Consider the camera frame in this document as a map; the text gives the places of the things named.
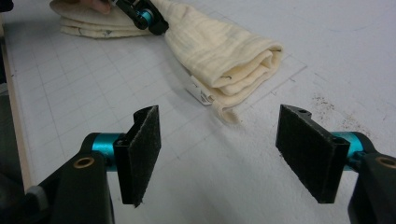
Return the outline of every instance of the human hand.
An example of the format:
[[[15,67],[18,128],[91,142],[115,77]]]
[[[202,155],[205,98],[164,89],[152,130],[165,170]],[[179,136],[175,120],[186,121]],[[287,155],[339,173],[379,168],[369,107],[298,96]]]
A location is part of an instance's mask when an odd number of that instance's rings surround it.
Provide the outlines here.
[[[102,14],[110,13],[110,4],[107,0],[79,0],[83,5],[90,7]]]

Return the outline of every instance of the folded cloth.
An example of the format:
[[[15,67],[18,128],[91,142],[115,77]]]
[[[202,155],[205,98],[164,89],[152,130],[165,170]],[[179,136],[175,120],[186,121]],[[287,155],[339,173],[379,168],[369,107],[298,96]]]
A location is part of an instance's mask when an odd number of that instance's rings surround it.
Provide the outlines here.
[[[99,29],[101,26],[108,28],[107,26],[114,24],[134,26],[116,7],[111,9],[110,14],[101,15],[80,4],[59,7],[61,2],[62,0],[52,1],[51,8],[63,17],[89,23],[90,27],[93,27],[92,24],[98,24]],[[282,57],[282,46],[237,25],[210,19],[189,5],[168,0],[151,2],[169,23],[169,29],[165,33],[167,44],[190,71],[194,83],[205,90],[205,97],[210,99],[217,115],[227,122],[238,122],[235,113],[227,108],[240,104],[276,72]],[[95,14],[90,15],[94,19],[88,20],[87,14],[81,13],[87,10]],[[92,36],[89,34],[91,31],[85,31],[88,29],[82,26],[69,27],[79,29],[77,34],[68,32],[69,34]]]

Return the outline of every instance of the brass screw hole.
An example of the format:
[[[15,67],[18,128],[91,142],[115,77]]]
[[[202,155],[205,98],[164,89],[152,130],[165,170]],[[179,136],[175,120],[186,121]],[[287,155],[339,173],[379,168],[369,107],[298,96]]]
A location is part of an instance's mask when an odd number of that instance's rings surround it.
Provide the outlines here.
[[[381,165],[384,165],[391,169],[396,169],[396,161],[395,160],[391,160],[391,159],[388,159],[385,157],[377,157],[375,160],[378,161]]]
[[[86,167],[91,166],[95,162],[95,159],[92,157],[84,157],[79,159],[78,161],[75,161],[73,164],[76,169],[83,169]]]

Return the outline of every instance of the white tag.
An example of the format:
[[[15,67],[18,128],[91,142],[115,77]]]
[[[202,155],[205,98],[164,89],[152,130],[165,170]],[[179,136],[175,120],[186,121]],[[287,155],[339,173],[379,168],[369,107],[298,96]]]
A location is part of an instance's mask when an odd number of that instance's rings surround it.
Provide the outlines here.
[[[204,84],[202,84],[194,76],[191,76],[192,83],[187,84],[186,89],[193,95],[201,104],[211,105],[213,103],[212,97],[210,97],[210,90],[208,90]]]

